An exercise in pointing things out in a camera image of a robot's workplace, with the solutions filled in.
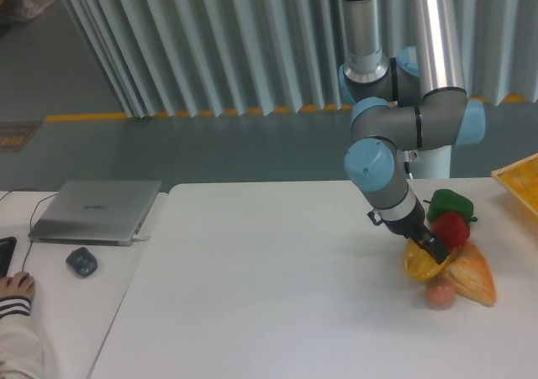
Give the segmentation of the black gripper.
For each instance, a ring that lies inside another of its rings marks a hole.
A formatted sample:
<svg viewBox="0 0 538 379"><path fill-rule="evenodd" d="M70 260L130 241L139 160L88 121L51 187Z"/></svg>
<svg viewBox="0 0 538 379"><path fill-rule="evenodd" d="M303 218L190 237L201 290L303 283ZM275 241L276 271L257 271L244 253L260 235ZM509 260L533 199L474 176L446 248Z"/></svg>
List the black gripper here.
<svg viewBox="0 0 538 379"><path fill-rule="evenodd" d="M387 221L386 225L393 234L411 239L437 265L441 265L450 255L450 250L444 242L425 226L425 210L420 202L416 202L412 211L405 217Z"/></svg>

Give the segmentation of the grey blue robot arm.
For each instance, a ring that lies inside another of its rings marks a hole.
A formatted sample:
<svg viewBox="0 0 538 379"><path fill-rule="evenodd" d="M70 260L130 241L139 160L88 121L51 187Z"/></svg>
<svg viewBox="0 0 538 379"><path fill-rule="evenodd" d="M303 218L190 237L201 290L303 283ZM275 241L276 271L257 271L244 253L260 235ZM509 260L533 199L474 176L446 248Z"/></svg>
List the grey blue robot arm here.
<svg viewBox="0 0 538 379"><path fill-rule="evenodd" d="M483 105L466 91L453 0L414 0L416 48L409 60L382 49L382 0L339 0L345 25L340 95L352 107L348 177L374 224L412 240L435 262L450 251L425 226L425 211L398 154L469 145L485 134Z"/></svg>

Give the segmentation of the beige sleeve forearm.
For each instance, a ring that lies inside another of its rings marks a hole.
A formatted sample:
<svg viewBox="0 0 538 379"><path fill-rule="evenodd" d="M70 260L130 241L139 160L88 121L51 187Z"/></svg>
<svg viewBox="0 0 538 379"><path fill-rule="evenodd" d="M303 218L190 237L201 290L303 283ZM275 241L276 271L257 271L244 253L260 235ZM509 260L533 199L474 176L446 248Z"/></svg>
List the beige sleeve forearm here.
<svg viewBox="0 0 538 379"><path fill-rule="evenodd" d="M47 378L45 354L26 297L1 298L1 378Z"/></svg>

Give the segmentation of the person's hand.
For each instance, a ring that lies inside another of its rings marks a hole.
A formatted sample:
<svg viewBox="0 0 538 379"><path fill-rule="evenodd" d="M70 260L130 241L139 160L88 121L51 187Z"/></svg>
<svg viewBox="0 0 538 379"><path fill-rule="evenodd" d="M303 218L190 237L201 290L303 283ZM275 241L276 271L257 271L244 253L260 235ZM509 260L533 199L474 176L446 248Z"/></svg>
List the person's hand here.
<svg viewBox="0 0 538 379"><path fill-rule="evenodd" d="M0 281L1 300L23 299L32 303L35 295L35 279L26 271L5 276Z"/></svg>

